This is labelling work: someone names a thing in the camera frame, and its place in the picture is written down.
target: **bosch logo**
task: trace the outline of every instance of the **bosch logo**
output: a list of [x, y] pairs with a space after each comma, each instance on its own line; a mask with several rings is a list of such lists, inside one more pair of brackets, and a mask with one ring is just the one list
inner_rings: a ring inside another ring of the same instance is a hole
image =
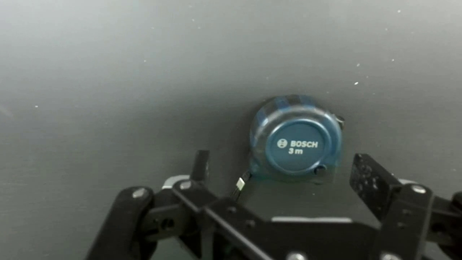
[[284, 149], [287, 147], [288, 142], [285, 139], [278, 139], [277, 140], [277, 147]]
[[303, 140], [290, 142], [290, 147], [311, 147], [311, 149], [316, 149], [317, 146], [319, 146], [317, 142], [303, 142]]

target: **gray wall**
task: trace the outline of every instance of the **gray wall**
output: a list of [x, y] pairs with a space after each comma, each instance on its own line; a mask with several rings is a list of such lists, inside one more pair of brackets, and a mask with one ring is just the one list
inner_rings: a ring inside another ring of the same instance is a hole
[[460, 46], [457, 0], [0, 0], [0, 259], [83, 259], [119, 189], [158, 189], [200, 147], [225, 195], [251, 111], [278, 94], [343, 116], [345, 149], [332, 185], [255, 185], [261, 217], [373, 224], [346, 184], [355, 152], [449, 198]]

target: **black metal frame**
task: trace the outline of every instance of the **black metal frame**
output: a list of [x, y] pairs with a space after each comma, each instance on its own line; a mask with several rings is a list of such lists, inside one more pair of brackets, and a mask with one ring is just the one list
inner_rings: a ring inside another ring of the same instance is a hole
[[401, 185], [366, 155], [355, 156], [350, 186], [379, 220], [379, 230], [359, 223], [262, 221], [199, 184], [206, 160], [207, 153], [199, 153], [190, 179], [157, 195], [148, 188], [122, 191], [88, 259], [148, 259], [155, 243], [168, 237], [177, 237], [194, 259], [420, 260], [425, 241], [462, 257], [462, 194], [446, 201], [425, 186]]

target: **blue tape measure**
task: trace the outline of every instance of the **blue tape measure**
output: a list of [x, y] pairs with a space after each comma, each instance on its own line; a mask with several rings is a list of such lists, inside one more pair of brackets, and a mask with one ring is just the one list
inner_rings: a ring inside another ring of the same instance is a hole
[[310, 176], [332, 171], [342, 147], [342, 120], [306, 95], [271, 98], [257, 113], [251, 132], [251, 175]]

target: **screw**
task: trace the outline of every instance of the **screw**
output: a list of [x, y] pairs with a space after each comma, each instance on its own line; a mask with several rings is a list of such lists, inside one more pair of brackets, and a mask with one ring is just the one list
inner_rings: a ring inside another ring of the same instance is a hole
[[132, 198], [142, 198], [142, 197], [145, 197], [145, 194], [147, 194], [145, 188], [138, 188], [131, 194], [131, 197]]
[[391, 253], [384, 253], [381, 254], [379, 260], [401, 260], [401, 257]]
[[425, 194], [427, 191], [420, 185], [412, 185], [411, 189], [417, 194]]
[[180, 189], [189, 189], [192, 186], [190, 181], [184, 181], [179, 185]]
[[307, 260], [307, 259], [304, 257], [304, 254], [294, 251], [287, 256], [287, 260]]

